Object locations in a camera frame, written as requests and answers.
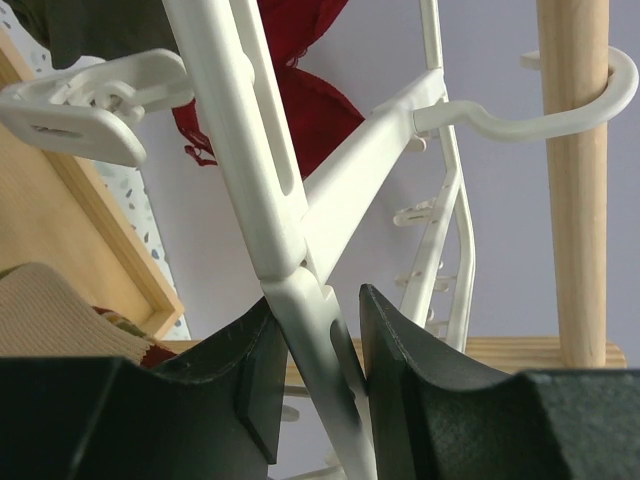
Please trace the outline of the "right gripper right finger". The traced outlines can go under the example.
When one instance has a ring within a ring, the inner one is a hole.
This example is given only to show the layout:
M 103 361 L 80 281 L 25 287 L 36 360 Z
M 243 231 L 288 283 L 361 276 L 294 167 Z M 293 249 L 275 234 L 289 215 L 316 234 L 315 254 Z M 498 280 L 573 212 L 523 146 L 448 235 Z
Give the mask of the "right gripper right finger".
M 455 350 L 375 287 L 359 293 L 382 479 L 635 479 L 639 374 L 507 374 Z

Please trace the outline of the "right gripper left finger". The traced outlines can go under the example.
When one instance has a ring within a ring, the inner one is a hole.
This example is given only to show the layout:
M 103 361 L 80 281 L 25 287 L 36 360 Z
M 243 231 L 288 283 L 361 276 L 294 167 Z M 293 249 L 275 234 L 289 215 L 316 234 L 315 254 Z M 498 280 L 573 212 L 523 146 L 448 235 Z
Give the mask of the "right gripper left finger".
M 264 479 L 287 347 L 265 300 L 153 367 L 121 357 L 1 362 L 5 479 Z

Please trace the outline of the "white plastic clip hanger frame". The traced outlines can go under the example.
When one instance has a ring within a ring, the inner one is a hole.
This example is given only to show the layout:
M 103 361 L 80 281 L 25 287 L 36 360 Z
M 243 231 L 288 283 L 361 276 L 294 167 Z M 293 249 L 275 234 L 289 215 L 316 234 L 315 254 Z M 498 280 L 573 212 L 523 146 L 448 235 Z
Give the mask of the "white plastic clip hanger frame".
M 446 176 L 407 281 L 402 313 L 420 329 L 436 285 L 448 227 L 460 235 L 460 266 L 442 346 L 465 348 L 475 242 L 454 127 L 501 142 L 578 134 L 605 125 L 634 97 L 635 63 L 610 49 L 598 58 L 604 89 L 587 104 L 530 120 L 503 120 L 452 101 L 444 81 L 438 5 L 420 5 L 427 69 L 375 109 L 308 179 L 297 166 L 266 35 L 253 1 L 168 1 L 178 51 L 154 50 L 23 81 L 2 90 L 1 120 L 23 142 L 53 152 L 137 166 L 133 133 L 143 116 L 197 101 L 269 305 L 280 322 L 329 439 L 351 479 L 379 479 L 391 456 L 355 348 L 327 280 L 401 154 L 437 132 Z

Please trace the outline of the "argyle patterned underwear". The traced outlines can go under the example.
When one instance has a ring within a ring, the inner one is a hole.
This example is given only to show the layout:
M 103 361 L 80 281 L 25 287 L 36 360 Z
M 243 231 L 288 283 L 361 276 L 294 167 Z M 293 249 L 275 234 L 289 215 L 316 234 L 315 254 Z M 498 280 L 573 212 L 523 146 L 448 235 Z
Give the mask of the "argyle patterned underwear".
M 3 357 L 123 357 L 145 368 L 176 356 L 124 316 L 87 303 L 55 270 L 1 272 Z

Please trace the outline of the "wooden hanger rack stand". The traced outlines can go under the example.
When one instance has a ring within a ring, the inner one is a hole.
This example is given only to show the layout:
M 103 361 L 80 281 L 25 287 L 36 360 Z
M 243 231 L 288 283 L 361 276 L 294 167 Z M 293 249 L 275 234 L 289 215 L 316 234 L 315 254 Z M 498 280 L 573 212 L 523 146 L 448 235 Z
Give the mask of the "wooden hanger rack stand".
M 541 72 L 544 115 L 587 104 L 607 83 L 598 58 L 615 49 L 608 3 L 540 1 L 536 10 L 539 48 L 522 63 Z M 570 367 L 601 367 L 606 359 L 607 123 L 544 139 L 560 353 Z

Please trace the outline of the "dark red lace underwear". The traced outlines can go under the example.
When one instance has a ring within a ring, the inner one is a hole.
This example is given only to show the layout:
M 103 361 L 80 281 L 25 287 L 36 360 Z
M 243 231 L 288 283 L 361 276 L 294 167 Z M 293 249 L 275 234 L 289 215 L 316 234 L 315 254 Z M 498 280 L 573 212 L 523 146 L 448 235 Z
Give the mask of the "dark red lace underwear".
M 298 60 L 326 33 L 345 6 L 342 0 L 258 3 L 303 179 L 364 121 L 334 86 L 298 68 Z

